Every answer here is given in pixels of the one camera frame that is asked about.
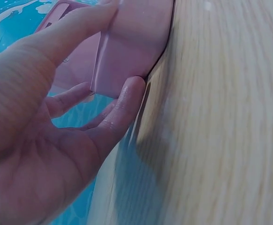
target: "skin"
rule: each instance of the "skin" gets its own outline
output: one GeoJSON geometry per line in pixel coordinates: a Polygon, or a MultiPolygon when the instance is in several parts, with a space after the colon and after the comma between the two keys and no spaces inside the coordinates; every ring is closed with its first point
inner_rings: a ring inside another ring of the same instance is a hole
{"type": "Polygon", "coordinates": [[[56,67],[108,27],[117,5],[77,9],[0,54],[0,225],[53,220],[93,180],[135,119],[145,90],[140,77],[129,78],[120,97],[80,128],[56,128],[51,118],[85,99],[89,83],[47,97],[56,67]]]}

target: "blue background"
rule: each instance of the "blue background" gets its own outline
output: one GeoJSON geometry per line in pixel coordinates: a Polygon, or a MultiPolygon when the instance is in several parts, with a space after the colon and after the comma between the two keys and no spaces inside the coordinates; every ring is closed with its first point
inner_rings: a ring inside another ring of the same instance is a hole
{"type": "MultiPolygon", "coordinates": [[[[32,2],[33,0],[0,0],[0,13],[17,5],[32,2]]],[[[91,5],[96,4],[96,0],[78,0],[91,5]]],[[[50,9],[56,0],[37,0],[31,5],[24,7],[21,13],[15,11],[9,17],[0,22],[0,52],[11,45],[16,40],[32,34],[42,19],[45,11],[38,10],[45,5],[50,9]]],[[[92,102],[79,104],[64,116],[54,119],[53,123],[57,127],[80,127],[86,124],[93,117],[98,115],[108,103],[110,98],[95,95],[92,102]]],[[[57,219],[52,225],[85,225],[92,199],[95,181],[89,185],[57,219]]]]}

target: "wooden surface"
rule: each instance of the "wooden surface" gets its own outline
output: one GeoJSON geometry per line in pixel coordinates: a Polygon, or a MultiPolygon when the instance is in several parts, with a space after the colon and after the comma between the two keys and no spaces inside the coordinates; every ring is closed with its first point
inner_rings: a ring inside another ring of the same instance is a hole
{"type": "Polygon", "coordinates": [[[273,0],[177,0],[88,224],[273,225],[273,0]]]}

